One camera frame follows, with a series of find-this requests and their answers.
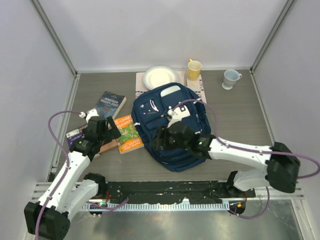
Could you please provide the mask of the orange Treehouse book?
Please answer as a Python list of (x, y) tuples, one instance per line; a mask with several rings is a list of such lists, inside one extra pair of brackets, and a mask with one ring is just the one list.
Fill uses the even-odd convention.
[(131, 115), (126, 115), (114, 120), (121, 136), (116, 139), (120, 154), (143, 148), (144, 143), (140, 138)]

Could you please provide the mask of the Nineteen Eighty-Four book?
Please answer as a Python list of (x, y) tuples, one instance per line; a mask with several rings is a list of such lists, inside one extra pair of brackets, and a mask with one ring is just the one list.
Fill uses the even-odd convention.
[(115, 119), (126, 101), (125, 96), (105, 91), (94, 108), (100, 117)]

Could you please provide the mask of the blue student backpack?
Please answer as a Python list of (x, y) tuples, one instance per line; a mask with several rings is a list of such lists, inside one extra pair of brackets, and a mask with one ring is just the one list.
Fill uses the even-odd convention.
[(196, 151), (198, 135), (211, 134), (200, 101), (193, 90), (172, 82), (141, 94), (133, 102), (131, 117), (145, 149), (171, 172), (194, 168), (209, 156)]

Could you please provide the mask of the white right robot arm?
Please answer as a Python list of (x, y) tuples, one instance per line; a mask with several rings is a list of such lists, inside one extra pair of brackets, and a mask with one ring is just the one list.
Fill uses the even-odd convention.
[(160, 127), (151, 146), (156, 150), (184, 149), (196, 157), (227, 160), (251, 166), (248, 171), (230, 174), (226, 193), (233, 198), (260, 187), (294, 193), (300, 161), (291, 152), (273, 151), (270, 146), (248, 145), (194, 132), (182, 122)]

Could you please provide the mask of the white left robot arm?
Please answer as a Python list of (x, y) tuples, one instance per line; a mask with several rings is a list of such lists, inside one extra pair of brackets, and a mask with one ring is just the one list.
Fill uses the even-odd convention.
[(35, 239), (64, 239), (80, 208), (92, 197), (100, 200), (106, 195), (106, 179), (98, 173), (87, 174), (78, 187), (75, 184), (102, 145), (120, 136), (111, 116), (92, 116), (88, 119), (83, 137), (73, 141), (63, 168), (47, 191), (37, 202), (28, 202), (24, 208), (27, 230)]

